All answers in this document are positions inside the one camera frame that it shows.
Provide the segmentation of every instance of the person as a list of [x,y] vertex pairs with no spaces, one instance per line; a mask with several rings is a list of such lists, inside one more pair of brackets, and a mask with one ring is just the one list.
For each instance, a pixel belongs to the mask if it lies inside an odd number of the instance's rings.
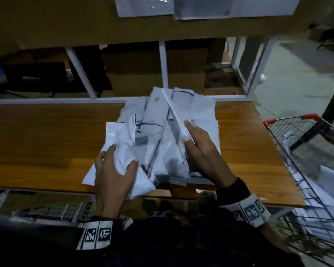
[[237,216],[230,211],[230,206],[241,207],[255,196],[232,173],[208,133],[188,121],[185,126],[193,138],[184,139],[189,159],[217,187],[217,204],[210,214],[187,225],[166,215],[153,216],[123,230],[120,210],[138,162],[132,161],[120,175],[112,145],[95,160],[97,214],[81,236],[79,256],[90,266],[303,266],[267,223],[252,225],[250,219],[240,219],[247,216],[246,208]]

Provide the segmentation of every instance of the wire basket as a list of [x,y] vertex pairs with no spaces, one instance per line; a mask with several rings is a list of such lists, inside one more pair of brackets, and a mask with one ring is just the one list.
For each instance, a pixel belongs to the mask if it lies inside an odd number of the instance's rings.
[[278,230],[290,247],[334,266],[334,198],[317,184],[321,166],[334,170],[334,127],[316,114],[264,125],[307,205],[279,217]]

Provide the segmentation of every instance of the left hand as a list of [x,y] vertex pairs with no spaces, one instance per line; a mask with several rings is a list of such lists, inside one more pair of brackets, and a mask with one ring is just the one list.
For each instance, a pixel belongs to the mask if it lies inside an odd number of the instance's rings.
[[121,175],[114,166],[116,144],[95,159],[95,197],[98,216],[118,219],[120,209],[134,184],[138,161],[133,160]]

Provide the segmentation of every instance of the metal wire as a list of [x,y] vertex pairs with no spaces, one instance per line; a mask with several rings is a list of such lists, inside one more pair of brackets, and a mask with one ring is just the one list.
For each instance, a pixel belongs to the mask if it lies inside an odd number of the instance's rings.
[[[309,141],[304,141],[303,136],[315,125],[317,133]],[[330,258],[334,261],[334,217],[305,176],[316,181],[320,173],[320,166],[334,170],[334,145],[323,137],[329,131],[334,133],[334,127],[321,118],[319,121],[314,121],[312,119],[303,120],[302,116],[297,116],[278,119],[275,123],[267,125],[267,129],[278,150],[288,158],[287,161],[290,163],[288,169],[294,169],[295,173],[300,174],[302,179],[295,180],[295,182],[303,193],[306,205],[312,206],[313,202],[320,206],[314,209],[310,207],[308,212],[305,212],[307,215],[299,215],[300,212],[291,211],[277,219],[277,227],[290,247],[332,266],[325,260]],[[296,142],[300,143],[291,153],[286,152],[286,146],[283,145],[286,133],[292,135],[287,142],[287,148]],[[310,230],[321,230],[322,233],[326,233],[327,239],[310,234]]]

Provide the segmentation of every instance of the dark sleeve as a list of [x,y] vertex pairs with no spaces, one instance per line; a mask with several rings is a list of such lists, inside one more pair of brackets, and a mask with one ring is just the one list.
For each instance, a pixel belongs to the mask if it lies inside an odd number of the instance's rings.
[[84,228],[77,246],[82,265],[101,265],[107,256],[120,250],[122,221],[93,216]]
[[237,178],[236,182],[229,187],[217,188],[218,205],[229,205],[239,202],[251,195],[243,180]]

